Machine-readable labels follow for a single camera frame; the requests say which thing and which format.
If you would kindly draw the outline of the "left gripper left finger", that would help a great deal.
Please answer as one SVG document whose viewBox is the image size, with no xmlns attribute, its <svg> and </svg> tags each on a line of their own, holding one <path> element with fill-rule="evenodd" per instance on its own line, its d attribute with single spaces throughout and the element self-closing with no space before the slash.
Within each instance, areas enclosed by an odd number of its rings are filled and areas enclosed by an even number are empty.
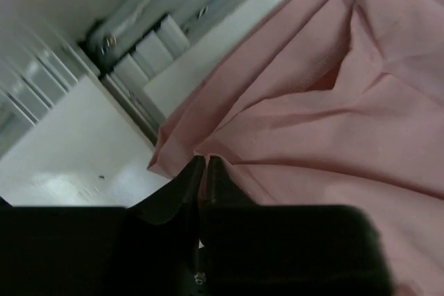
<svg viewBox="0 0 444 296">
<path fill-rule="evenodd" d="M 129 208 L 2 201 L 1 294 L 193 295 L 204 170 L 193 158 Z"/>
</svg>

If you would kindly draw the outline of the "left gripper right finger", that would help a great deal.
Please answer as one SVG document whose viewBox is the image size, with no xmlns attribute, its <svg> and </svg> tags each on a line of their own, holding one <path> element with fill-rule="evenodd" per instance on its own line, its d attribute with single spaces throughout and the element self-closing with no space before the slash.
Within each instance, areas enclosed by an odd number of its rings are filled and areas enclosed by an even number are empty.
<svg viewBox="0 0 444 296">
<path fill-rule="evenodd" d="M 355 207 L 255 204 L 212 157 L 199 214 L 211 295 L 395 291 L 379 234 Z"/>
</svg>

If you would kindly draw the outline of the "pink trousers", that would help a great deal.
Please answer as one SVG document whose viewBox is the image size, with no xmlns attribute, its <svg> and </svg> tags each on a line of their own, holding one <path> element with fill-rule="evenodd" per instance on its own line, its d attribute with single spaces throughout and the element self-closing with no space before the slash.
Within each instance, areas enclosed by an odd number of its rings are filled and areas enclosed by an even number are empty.
<svg viewBox="0 0 444 296">
<path fill-rule="evenodd" d="M 401 295 L 443 294 L 443 0 L 285 0 L 162 126 L 261 204 L 351 204 Z"/>
</svg>

